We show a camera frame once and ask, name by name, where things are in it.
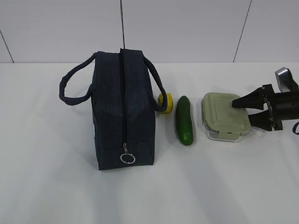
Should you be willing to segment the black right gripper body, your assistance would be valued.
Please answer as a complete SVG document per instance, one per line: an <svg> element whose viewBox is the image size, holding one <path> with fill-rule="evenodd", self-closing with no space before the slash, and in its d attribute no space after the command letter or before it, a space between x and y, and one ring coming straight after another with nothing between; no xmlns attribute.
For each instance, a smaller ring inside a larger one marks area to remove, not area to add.
<svg viewBox="0 0 299 224"><path fill-rule="evenodd" d="M284 120L299 118L299 92L275 93L271 84L262 86L263 96L268 109L263 114L262 129L266 131L282 130Z"/></svg>

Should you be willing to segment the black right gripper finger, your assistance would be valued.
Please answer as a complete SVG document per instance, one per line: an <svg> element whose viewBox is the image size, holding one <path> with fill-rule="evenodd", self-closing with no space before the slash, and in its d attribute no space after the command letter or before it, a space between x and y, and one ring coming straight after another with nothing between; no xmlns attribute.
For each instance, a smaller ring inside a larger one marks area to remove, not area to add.
<svg viewBox="0 0 299 224"><path fill-rule="evenodd" d="M262 87L257 88L256 90L244 97L232 101L233 108L251 108L263 110L263 105L264 99Z"/></svg>
<svg viewBox="0 0 299 224"><path fill-rule="evenodd" d="M248 116L251 126L257 127L266 131L272 131L269 111L251 114Z"/></svg>

